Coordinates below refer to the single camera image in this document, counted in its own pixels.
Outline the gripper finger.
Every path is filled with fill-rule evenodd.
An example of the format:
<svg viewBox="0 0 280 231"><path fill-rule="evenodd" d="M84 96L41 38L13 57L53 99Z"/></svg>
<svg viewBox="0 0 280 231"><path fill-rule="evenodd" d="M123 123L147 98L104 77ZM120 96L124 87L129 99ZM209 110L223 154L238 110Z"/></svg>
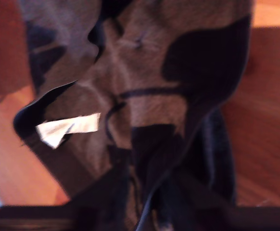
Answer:
<svg viewBox="0 0 280 231"><path fill-rule="evenodd" d="M235 231L231 204L186 172L167 172L160 195L174 231Z"/></svg>
<svg viewBox="0 0 280 231"><path fill-rule="evenodd" d="M76 208L77 231L127 231L125 224L130 174L115 166L85 191L70 200Z"/></svg>

